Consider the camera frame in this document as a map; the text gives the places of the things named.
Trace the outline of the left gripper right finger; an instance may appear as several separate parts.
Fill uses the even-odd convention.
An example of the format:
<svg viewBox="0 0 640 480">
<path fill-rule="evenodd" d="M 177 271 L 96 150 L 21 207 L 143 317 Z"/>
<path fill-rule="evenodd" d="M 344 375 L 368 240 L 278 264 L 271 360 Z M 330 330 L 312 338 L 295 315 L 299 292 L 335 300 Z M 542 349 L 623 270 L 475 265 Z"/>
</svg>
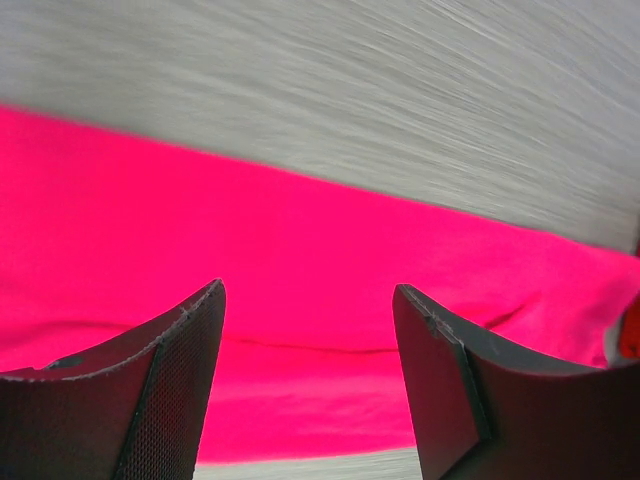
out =
<svg viewBox="0 0 640 480">
<path fill-rule="evenodd" d="M 395 289 L 393 315 L 424 478 L 638 478 L 637 363 L 536 352 L 410 285 Z"/>
</svg>

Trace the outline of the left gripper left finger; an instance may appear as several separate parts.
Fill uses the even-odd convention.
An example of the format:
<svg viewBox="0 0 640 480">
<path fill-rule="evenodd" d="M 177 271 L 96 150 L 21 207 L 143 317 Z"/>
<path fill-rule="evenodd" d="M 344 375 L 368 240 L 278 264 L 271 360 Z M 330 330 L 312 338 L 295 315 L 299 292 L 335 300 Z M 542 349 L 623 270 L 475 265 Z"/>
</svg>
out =
<svg viewBox="0 0 640 480">
<path fill-rule="evenodd" d="M 215 280 L 104 343 L 2 373 L 2 478 L 192 478 L 225 306 Z"/>
</svg>

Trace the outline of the pink t shirt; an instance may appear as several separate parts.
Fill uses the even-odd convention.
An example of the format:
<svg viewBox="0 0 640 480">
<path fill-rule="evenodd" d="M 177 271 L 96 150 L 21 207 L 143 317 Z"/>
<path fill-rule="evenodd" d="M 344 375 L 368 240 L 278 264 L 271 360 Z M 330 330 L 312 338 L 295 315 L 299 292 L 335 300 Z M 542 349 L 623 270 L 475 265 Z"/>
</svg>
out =
<svg viewBox="0 0 640 480">
<path fill-rule="evenodd" d="M 589 366 L 639 261 L 467 213 L 10 108 L 1 111 L 1 367 L 42 367 L 214 279 L 223 340 L 198 459 L 409 447 L 392 296 L 410 284 Z"/>
</svg>

